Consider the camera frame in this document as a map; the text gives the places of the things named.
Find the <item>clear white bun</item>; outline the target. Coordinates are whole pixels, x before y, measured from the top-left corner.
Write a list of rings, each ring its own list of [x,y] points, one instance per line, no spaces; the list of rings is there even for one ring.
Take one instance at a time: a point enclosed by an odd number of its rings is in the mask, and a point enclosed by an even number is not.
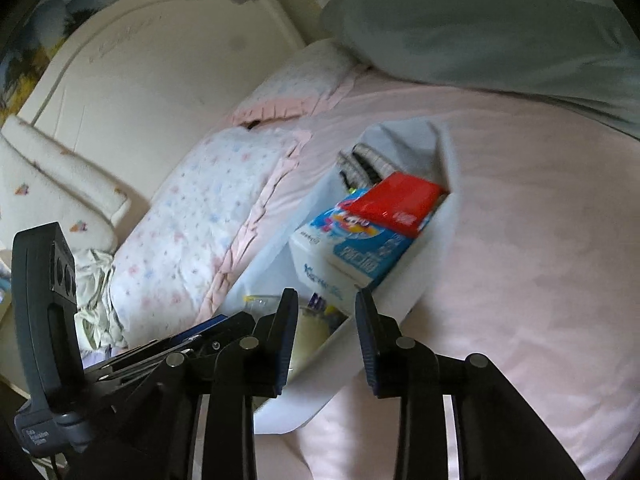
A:
[[[298,297],[298,317],[294,344],[288,367],[288,379],[295,377],[307,365],[312,356],[336,332],[343,322],[326,321],[307,309],[310,297]],[[250,295],[244,296],[244,310],[254,318],[276,312],[280,298],[277,296]]]

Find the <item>blue cartoon tissue box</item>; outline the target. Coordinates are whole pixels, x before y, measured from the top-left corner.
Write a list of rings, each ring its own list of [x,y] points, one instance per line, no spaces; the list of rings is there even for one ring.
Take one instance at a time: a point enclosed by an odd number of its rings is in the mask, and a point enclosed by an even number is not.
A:
[[[349,194],[288,239],[299,281],[347,314],[354,312],[356,292],[382,286],[412,244],[410,237],[345,210],[364,193]]]

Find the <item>red packet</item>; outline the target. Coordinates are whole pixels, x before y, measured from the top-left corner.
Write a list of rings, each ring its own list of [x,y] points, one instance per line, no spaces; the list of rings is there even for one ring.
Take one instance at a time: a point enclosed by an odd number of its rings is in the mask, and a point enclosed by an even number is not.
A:
[[[344,208],[377,226],[417,238],[447,196],[446,188],[437,183],[394,172]]]

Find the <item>grey striped sock bundle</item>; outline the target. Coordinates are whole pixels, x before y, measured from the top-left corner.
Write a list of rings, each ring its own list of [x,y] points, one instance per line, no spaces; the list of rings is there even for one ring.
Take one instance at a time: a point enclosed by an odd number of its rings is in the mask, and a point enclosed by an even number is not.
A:
[[[350,152],[340,151],[336,166],[349,193],[372,188],[399,171],[388,158],[364,143],[357,143]]]

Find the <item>near floral pink pillow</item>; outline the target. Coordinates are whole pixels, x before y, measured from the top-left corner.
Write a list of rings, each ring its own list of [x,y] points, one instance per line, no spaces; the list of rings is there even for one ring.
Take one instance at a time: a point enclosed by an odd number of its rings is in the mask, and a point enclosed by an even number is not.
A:
[[[160,186],[118,248],[107,298],[127,348],[211,318],[306,130],[233,127],[210,134]]]

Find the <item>floral pink pillow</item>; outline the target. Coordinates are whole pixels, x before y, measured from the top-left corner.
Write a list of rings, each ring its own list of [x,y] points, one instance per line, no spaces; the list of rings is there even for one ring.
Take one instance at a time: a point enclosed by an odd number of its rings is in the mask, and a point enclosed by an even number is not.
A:
[[[160,186],[118,248],[107,298],[127,348],[211,318],[306,130],[233,127],[210,134]]]
[[[367,69],[333,39],[297,51],[231,114],[234,126],[317,115],[336,107]]]

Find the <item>pink bed sheet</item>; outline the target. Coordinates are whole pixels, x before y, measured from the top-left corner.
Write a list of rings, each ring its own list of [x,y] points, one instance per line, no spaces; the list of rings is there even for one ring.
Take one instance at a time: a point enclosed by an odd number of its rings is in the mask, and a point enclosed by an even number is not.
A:
[[[458,159],[458,227],[434,292],[402,328],[435,352],[488,356],[589,479],[639,432],[639,143],[520,96],[370,72],[333,110],[290,119],[311,140],[271,197],[266,240],[377,122],[425,116]]]

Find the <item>white embroidered towel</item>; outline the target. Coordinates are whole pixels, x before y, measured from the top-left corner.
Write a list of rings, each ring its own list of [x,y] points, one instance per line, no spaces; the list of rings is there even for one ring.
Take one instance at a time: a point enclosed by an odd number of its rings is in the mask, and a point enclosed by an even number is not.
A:
[[[56,222],[73,252],[114,252],[115,226],[131,200],[68,148],[15,115],[1,128],[1,244],[18,232]]]

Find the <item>cream bed headboard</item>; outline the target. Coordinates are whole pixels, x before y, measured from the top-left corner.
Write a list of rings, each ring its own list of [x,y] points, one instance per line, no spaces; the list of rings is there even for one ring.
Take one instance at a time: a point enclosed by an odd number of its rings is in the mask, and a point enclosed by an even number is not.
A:
[[[70,35],[18,114],[143,214],[183,156],[304,44],[278,0],[119,0]]]

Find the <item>far floral pink pillow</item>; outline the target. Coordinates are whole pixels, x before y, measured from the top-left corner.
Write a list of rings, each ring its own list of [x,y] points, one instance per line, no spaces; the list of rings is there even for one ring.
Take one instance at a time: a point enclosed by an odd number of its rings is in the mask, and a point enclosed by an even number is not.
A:
[[[367,69],[333,39],[297,51],[231,114],[234,126],[317,115],[336,107]]]

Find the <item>grey-blue long bolster pillow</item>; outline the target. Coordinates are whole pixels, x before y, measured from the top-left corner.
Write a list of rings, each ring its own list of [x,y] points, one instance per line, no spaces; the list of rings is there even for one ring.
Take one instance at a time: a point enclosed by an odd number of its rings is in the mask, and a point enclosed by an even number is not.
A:
[[[397,79],[533,96],[639,135],[639,39],[619,10],[576,0],[330,0],[320,21]]]

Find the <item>landscape wall painting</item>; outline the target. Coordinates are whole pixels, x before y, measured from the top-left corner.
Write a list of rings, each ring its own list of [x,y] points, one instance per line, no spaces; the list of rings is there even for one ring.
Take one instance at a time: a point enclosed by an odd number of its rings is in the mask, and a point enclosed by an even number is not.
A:
[[[1,119],[17,113],[70,35],[118,0],[39,0],[1,46]]]

